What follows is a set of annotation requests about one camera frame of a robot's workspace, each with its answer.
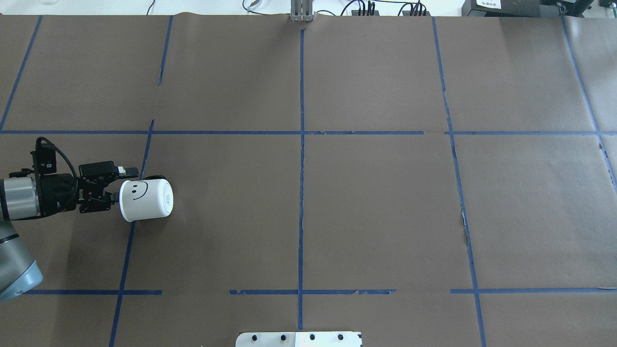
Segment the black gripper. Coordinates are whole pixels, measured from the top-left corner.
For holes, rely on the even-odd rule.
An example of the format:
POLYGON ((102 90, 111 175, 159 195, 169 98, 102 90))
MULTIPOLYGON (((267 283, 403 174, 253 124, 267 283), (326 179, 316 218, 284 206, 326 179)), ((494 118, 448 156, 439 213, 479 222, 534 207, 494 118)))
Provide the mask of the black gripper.
POLYGON ((79 176, 70 173, 41 175, 37 184, 40 188, 40 215, 54 215, 74 211, 81 214, 104 212, 119 203, 119 192, 106 192, 108 185, 119 176, 139 176, 137 168, 115 166, 112 161, 83 164, 79 176))

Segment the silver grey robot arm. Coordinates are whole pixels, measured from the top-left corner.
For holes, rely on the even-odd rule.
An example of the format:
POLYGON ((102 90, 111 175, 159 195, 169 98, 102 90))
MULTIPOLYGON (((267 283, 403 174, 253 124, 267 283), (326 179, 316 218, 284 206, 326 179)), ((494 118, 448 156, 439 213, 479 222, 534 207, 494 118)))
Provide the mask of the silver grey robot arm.
POLYGON ((27 250, 15 221, 37 220, 78 210, 81 214, 106 212, 119 202, 107 192, 117 180, 137 178, 139 170, 112 161, 80 165, 79 173, 57 173, 54 164, 35 164, 1 181, 1 294, 9 301, 42 282, 37 260, 27 250))

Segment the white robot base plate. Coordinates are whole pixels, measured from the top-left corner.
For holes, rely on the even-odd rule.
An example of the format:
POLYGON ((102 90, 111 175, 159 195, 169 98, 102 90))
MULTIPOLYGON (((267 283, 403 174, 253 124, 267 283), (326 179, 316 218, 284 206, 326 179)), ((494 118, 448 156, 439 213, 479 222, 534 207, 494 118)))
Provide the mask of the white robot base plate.
POLYGON ((362 347, 361 332, 245 332, 239 334, 236 347, 362 347))

